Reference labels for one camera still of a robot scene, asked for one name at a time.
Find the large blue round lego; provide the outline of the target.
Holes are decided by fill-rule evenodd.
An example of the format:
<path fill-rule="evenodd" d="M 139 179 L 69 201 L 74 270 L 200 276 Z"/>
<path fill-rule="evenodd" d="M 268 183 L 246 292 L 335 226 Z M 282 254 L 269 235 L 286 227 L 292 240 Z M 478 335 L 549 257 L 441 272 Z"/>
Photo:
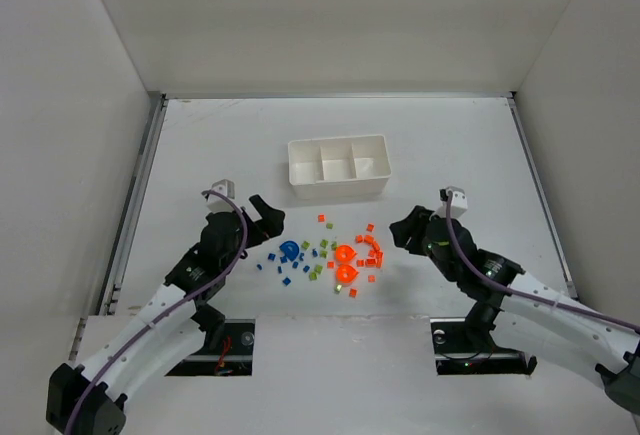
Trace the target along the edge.
<path fill-rule="evenodd" d="M 300 254 L 300 246 L 292 240 L 284 241 L 279 246 L 279 249 L 282 253 L 282 257 L 291 262 L 296 261 Z"/>

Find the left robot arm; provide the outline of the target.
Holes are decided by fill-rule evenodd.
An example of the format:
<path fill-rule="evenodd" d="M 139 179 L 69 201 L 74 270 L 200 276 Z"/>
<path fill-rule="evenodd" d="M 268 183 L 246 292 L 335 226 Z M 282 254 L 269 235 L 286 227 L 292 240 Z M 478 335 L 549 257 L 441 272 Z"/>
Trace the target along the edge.
<path fill-rule="evenodd" d="M 204 196 L 221 201 L 223 210 L 207 215 L 199 241 L 151 299 L 103 348 L 50 376 L 45 418 L 57 432 L 121 433 L 135 395 L 222 332 L 225 317 L 210 299 L 248 249 L 282 234 L 285 213 L 253 195 L 249 201 L 260 216 L 253 220 L 224 194 Z"/>

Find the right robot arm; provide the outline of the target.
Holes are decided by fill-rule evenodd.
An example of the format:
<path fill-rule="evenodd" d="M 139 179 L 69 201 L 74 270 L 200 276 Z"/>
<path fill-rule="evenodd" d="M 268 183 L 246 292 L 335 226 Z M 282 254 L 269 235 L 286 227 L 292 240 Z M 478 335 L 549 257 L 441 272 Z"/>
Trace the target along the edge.
<path fill-rule="evenodd" d="M 396 247 L 428 258 L 475 304 L 466 317 L 489 344 L 565 368 L 639 412 L 639 327 L 550 288 L 519 264 L 479 248 L 451 215 L 417 205 L 389 227 Z"/>

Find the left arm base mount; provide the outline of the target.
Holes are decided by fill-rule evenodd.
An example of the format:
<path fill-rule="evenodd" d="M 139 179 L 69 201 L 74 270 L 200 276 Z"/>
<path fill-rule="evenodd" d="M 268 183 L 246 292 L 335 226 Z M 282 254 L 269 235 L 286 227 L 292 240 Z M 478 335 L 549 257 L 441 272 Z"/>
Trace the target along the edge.
<path fill-rule="evenodd" d="M 254 319 L 229 319 L 204 345 L 172 368 L 167 377 L 246 377 L 253 372 Z"/>

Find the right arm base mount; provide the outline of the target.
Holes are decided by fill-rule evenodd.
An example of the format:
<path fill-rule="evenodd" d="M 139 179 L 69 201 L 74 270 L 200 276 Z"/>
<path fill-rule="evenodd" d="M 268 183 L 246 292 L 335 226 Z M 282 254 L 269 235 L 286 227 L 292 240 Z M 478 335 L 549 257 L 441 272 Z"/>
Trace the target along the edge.
<path fill-rule="evenodd" d="M 499 347 L 464 318 L 432 318 L 430 328 L 439 376 L 530 376 L 538 365 L 535 356 Z"/>

